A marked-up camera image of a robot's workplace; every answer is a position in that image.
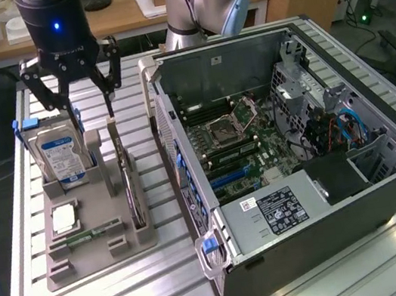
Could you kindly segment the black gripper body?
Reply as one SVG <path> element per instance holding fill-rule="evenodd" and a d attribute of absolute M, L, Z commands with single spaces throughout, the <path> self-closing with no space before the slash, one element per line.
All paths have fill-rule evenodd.
<path fill-rule="evenodd" d="M 88 78 L 99 46 L 91 33 L 81 0 L 14 0 L 40 67 L 65 81 Z"/>

